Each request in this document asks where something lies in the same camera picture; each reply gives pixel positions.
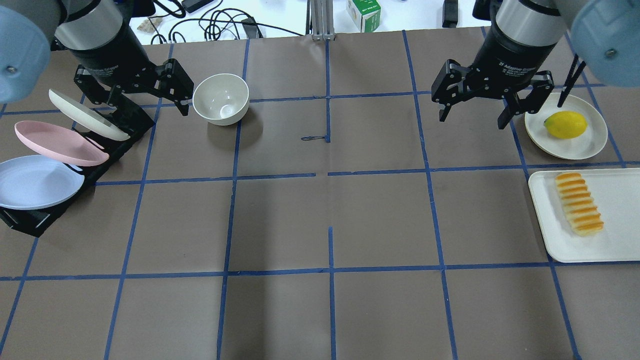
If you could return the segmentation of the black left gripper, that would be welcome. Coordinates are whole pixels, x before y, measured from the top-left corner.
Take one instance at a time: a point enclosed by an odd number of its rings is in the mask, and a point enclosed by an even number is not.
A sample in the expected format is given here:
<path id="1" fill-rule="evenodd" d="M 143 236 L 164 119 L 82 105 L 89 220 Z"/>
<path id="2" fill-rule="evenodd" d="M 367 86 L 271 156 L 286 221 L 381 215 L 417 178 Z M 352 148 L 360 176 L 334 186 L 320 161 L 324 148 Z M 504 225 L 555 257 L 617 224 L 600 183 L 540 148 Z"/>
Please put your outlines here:
<path id="1" fill-rule="evenodd" d="M 171 101 L 180 114 L 189 114 L 194 82 L 177 59 L 154 64 L 130 26 L 82 24 L 59 26 L 59 43 L 79 64 L 74 83 L 93 104 L 114 111 L 102 116 L 123 132 L 146 132 L 153 119 L 124 94 L 146 93 Z"/>

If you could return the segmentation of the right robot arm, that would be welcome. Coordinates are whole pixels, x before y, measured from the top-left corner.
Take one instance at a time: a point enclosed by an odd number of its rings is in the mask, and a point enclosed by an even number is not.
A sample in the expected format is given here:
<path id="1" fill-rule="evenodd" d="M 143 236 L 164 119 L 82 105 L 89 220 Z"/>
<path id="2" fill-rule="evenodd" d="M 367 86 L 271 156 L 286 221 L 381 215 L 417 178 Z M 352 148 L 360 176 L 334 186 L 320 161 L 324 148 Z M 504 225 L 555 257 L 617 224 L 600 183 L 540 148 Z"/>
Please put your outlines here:
<path id="1" fill-rule="evenodd" d="M 430 93 L 441 122 L 453 105 L 473 98 L 506 102 L 501 130 L 515 116 L 539 112 L 554 88 L 553 74 L 541 66 L 564 34 L 574 59 L 558 105 L 584 68 L 605 85 L 639 86 L 637 0 L 476 0 L 472 14 L 491 25 L 471 65 L 448 59 L 436 76 Z"/>

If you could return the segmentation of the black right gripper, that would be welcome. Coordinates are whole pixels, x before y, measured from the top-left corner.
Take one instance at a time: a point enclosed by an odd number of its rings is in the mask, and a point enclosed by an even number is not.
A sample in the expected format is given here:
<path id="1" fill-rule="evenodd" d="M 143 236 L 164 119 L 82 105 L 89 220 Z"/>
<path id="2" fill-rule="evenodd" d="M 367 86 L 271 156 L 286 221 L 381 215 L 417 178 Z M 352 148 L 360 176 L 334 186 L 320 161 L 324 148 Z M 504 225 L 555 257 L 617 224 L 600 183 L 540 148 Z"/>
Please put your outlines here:
<path id="1" fill-rule="evenodd" d="M 430 93 L 439 121 L 446 121 L 452 106 L 473 98 L 503 100 L 499 130 L 516 116 L 539 112 L 554 88 L 551 71 L 540 70 L 553 48 L 520 43 L 492 25 L 469 66 L 447 59 L 436 76 Z"/>

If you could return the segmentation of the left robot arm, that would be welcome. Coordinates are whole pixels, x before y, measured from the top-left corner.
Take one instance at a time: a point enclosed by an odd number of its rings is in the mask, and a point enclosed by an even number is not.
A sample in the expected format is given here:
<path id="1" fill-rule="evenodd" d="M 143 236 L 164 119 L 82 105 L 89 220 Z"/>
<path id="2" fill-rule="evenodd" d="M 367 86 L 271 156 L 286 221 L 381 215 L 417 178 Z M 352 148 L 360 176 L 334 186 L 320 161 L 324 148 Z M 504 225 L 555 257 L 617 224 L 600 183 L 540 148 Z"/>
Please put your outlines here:
<path id="1" fill-rule="evenodd" d="M 153 16 L 158 0 L 3 0 L 0 5 L 2 104 L 34 90 L 59 45 L 78 61 L 74 78 L 96 105 L 121 108 L 128 94 L 171 101 L 187 116 L 194 82 L 178 60 L 154 64 L 130 27 Z"/>

